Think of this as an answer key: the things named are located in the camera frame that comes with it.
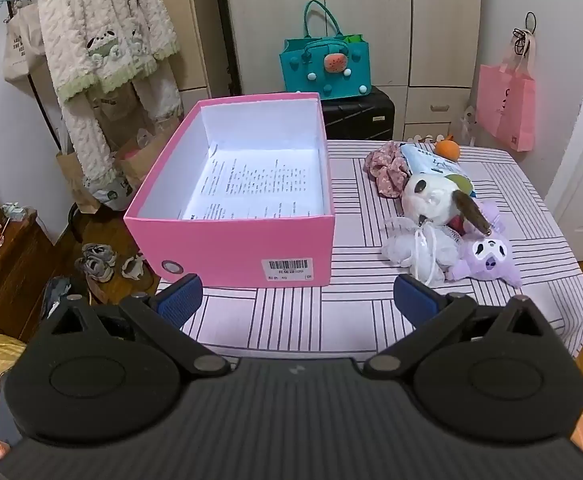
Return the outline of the white mesh bath sponge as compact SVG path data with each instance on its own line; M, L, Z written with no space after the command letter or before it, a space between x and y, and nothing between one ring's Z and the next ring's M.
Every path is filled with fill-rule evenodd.
M424 285L441 286L445 272L459 260L459 234L430 222L418 226L405 217L391 218L387 226L383 256Z

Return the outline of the purple plush toy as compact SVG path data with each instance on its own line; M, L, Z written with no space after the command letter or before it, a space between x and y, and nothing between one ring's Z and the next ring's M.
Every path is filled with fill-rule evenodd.
M491 200L477 200L477 207L489 223L490 232L482 234L476 226L465 220L464 234L459 243L459 260L450 266L445 277L452 282L464 278L501 280L513 287L520 287L523 282L497 204Z

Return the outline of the white brown plush dog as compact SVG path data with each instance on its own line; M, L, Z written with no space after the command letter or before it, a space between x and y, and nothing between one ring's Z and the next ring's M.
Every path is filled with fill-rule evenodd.
M426 222L446 226L461 216L483 235L491 234L491 224L474 198L447 177L412 174L402 192L401 206L406 218L418 226Z

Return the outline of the blue wet wipes pack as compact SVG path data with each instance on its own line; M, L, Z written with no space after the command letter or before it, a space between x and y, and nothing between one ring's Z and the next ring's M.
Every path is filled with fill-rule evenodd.
M400 153L409 174L430 174L452 180L466 194L476 197L474 184L457 162L446 159L418 145L406 143L400 146Z

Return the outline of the pink floral scrunchie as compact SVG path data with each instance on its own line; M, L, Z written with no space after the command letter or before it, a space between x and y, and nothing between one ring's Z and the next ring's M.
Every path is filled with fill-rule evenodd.
M399 143L389 141L364 159L363 170L375 182L380 196L400 198L409 180L400 148Z

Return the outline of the orange makeup sponge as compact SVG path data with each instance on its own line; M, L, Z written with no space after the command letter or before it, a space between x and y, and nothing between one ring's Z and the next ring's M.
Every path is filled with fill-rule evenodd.
M435 153L451 162L457 162L461 157L461 147L454 140L454 136L449 134L440 139L435 144Z

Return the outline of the striped pink tablecloth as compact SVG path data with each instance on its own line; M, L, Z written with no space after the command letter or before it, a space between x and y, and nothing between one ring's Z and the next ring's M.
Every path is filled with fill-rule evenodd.
M184 333L223 356L362 361L412 332L414 308L397 307L407 273L440 295L502 307L529 297L571 354L583 347L583 274L523 170L493 148L462 148L491 232L466 221L419 226L381 196L364 163L373 141L328 144L335 203L331 281L324 287L207 288Z

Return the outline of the grey sandals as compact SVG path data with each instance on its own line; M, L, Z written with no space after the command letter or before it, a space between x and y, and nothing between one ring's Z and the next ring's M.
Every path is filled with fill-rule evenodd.
M116 272L126 280L135 282L141 281L146 274L142 254L120 259L114 248L106 244L84 244L76 267L96 283L108 283Z

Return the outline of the pink cardboard box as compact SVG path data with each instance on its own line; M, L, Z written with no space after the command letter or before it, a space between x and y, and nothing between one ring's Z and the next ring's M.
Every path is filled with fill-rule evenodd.
M208 287L325 286L335 213L319 96L198 102L124 214L166 281Z

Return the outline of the printed paper sheet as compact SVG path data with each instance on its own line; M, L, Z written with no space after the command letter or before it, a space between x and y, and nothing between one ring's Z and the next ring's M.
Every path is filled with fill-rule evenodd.
M261 220L323 216L323 171L316 150L214 151L182 220Z

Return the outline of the wooden side cabinet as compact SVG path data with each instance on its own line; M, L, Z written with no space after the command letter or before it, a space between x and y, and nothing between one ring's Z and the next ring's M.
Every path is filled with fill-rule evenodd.
M0 334L21 341L31 338L39 323L43 292L52 278L57 253L38 223L38 212L26 209L22 221L4 217L0 247Z

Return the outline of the black suitcase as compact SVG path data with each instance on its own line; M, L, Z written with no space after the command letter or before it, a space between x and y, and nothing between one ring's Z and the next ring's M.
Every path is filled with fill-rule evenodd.
M395 104L376 87L366 96L322 102L328 140L390 141Z

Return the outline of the pink paper bag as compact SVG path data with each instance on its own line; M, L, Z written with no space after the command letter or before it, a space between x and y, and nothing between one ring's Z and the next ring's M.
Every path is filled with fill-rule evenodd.
M478 73L478 125L520 153L532 151L535 143L534 61L533 33L516 28L501 63L482 65Z

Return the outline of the teal felt handbag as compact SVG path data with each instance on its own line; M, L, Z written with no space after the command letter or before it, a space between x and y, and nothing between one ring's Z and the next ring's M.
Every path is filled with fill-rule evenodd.
M316 4L335 29L334 36L313 37L309 11ZM322 100L367 96L372 90L369 44L360 34L346 35L319 0L309 0L303 10L303 36L286 39L280 64L287 92L314 92Z

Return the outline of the canvas tote bag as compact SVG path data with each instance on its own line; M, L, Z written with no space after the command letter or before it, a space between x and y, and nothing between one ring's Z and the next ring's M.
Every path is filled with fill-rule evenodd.
M38 0L5 0L7 6L3 78L14 84L30 79L45 61Z

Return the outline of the cream fleece jacket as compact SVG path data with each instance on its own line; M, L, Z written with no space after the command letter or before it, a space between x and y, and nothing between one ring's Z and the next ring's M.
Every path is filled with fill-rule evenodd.
M131 84L154 122L182 114L169 60L180 51L164 0L38 0L46 62L86 185L118 179L93 100Z

